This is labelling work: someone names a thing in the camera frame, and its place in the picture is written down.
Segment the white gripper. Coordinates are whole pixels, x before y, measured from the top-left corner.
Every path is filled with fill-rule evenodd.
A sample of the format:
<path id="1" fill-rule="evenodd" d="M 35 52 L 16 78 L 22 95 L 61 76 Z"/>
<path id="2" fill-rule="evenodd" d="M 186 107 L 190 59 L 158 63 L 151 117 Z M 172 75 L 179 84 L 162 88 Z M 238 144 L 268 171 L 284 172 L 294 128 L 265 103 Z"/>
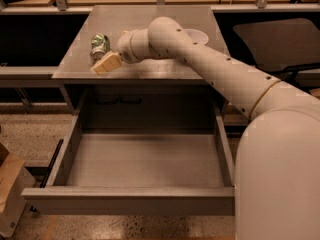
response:
<path id="1" fill-rule="evenodd" d="M 91 67 L 91 71 L 97 75 L 102 75 L 119 68 L 122 65 L 122 60 L 126 63 L 133 63 L 134 55 L 131 50 L 132 35 L 132 31 L 123 31 L 117 41 L 118 53 L 106 53 Z"/>

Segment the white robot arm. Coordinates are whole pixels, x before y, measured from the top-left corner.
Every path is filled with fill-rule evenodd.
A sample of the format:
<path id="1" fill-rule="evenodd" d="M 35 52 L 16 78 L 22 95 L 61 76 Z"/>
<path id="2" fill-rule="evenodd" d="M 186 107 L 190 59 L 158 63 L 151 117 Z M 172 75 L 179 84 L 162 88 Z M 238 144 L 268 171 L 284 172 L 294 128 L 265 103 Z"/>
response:
<path id="1" fill-rule="evenodd" d="M 177 59 L 245 115 L 235 162 L 236 240 L 320 240 L 320 100 L 158 17 L 124 32 L 92 70 Z"/>

